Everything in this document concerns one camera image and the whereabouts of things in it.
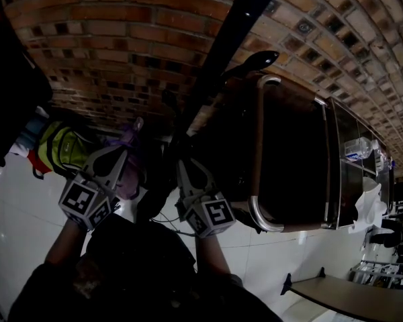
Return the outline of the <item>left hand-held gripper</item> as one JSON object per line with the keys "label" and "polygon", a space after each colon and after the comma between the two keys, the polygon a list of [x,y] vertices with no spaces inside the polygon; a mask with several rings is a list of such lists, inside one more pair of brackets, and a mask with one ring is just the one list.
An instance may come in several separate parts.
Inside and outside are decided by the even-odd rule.
{"label": "left hand-held gripper", "polygon": [[92,153],[75,177],[67,180],[59,207],[70,220],[90,231],[113,212],[118,179],[128,151],[141,146],[143,126],[143,118],[137,117],[122,134],[122,146],[109,146]]}

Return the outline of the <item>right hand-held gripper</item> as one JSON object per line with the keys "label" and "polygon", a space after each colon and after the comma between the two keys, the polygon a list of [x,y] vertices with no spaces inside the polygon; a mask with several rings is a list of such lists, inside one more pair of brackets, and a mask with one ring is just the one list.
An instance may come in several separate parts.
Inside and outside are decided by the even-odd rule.
{"label": "right hand-held gripper", "polygon": [[198,161],[186,158],[177,162],[177,186],[179,218],[188,222],[196,236],[216,235],[236,223],[212,173]]}

